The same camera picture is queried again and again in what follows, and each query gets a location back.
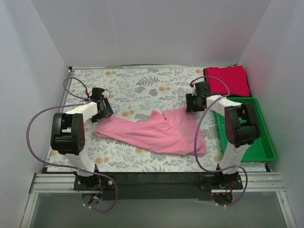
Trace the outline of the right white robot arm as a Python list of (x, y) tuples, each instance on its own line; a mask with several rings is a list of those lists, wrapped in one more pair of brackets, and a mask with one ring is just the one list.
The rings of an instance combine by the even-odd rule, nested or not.
[(207, 81), (191, 81), (193, 89), (186, 94), (186, 111), (204, 114), (207, 111), (224, 117), (226, 139), (228, 141), (222, 160), (214, 171), (204, 169), (196, 181), (203, 190), (229, 189), (234, 185), (241, 188), (239, 170), (240, 163), (248, 148), (257, 140), (261, 133), (257, 114), (252, 103), (238, 103), (223, 95), (213, 95)]

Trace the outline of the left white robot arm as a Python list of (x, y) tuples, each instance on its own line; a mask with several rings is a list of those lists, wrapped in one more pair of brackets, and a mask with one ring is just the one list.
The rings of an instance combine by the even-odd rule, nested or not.
[(74, 174), (81, 184), (91, 190), (100, 187), (101, 177), (95, 165), (83, 151), (85, 146), (85, 123), (96, 123), (113, 115), (112, 108), (105, 97), (105, 89), (94, 87), (88, 97), (90, 102), (72, 109), (66, 113), (56, 113), (53, 116), (51, 132), (51, 148), (66, 157), (73, 167)]

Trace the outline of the pink t shirt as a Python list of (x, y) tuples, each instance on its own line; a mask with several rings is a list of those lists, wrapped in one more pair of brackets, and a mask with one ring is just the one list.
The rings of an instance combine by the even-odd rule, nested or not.
[(198, 121), (186, 107), (152, 111), (146, 122), (132, 122), (119, 117), (100, 120), (95, 135), (118, 140), (158, 154), (194, 154), (194, 137)]

